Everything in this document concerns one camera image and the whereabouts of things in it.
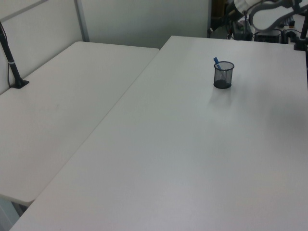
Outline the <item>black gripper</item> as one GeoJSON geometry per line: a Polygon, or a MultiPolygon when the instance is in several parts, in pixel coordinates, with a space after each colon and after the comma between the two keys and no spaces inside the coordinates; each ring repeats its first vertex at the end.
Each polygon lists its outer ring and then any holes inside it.
{"type": "Polygon", "coordinates": [[[225,14],[221,18],[212,18],[211,19],[211,26],[208,29],[208,31],[215,31],[219,27],[222,26],[222,24],[228,24],[230,21],[234,21],[237,18],[237,11],[231,10],[229,13],[225,14]]]}

